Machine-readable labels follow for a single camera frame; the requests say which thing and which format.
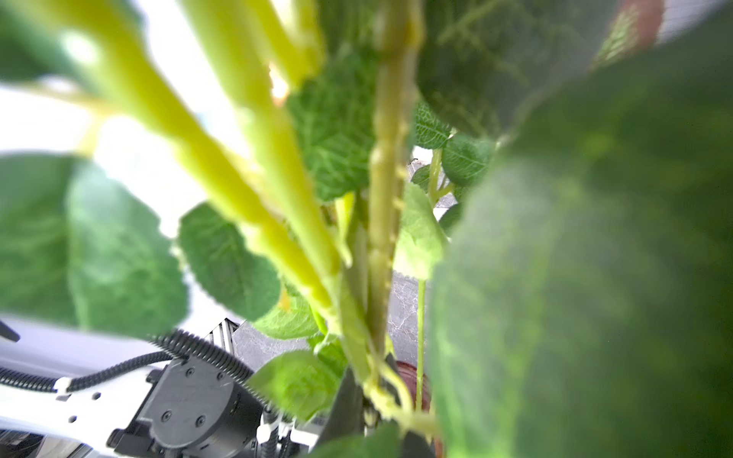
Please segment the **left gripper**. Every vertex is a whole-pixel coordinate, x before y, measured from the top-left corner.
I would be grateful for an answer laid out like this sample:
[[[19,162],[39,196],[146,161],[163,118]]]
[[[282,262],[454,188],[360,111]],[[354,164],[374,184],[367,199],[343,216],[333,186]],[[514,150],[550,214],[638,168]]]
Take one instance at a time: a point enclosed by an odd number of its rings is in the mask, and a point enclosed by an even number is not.
[[[147,376],[152,385],[131,423],[107,447],[124,457],[295,457],[313,440],[274,418],[219,368],[177,359]]]

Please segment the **dark glass vase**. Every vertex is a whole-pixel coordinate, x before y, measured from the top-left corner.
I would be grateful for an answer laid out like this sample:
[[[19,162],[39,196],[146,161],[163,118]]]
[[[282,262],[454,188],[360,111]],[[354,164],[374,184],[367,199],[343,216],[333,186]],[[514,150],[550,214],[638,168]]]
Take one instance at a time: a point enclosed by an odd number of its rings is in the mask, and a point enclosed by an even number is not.
[[[431,386],[429,385],[429,379],[424,376],[422,379],[418,377],[417,367],[413,364],[398,361],[397,363],[398,373],[405,382],[412,401],[417,401],[417,393],[421,392],[422,410],[428,412],[431,409]]]

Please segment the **small peach rose spray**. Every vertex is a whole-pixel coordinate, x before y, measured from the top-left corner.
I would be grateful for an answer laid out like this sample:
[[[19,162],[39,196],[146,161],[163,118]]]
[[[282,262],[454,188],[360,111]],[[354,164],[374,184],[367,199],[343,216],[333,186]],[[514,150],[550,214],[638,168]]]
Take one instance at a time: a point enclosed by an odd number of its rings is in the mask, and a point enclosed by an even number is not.
[[[128,1],[5,1],[204,201],[160,233],[93,161],[1,158],[1,309],[199,359],[323,457],[732,453],[732,6],[625,51],[618,1],[184,1],[219,140]],[[412,401],[397,362],[431,386]]]

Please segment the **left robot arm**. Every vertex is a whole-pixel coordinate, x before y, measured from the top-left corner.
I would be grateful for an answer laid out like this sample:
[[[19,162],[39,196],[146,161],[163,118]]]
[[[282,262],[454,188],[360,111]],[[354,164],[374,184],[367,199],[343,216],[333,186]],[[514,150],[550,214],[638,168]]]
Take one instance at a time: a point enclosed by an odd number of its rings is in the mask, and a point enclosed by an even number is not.
[[[263,457],[265,443],[313,448],[321,420],[286,421],[223,370],[199,359],[145,366],[108,382],[68,391],[1,389],[4,431],[68,439],[86,456]]]

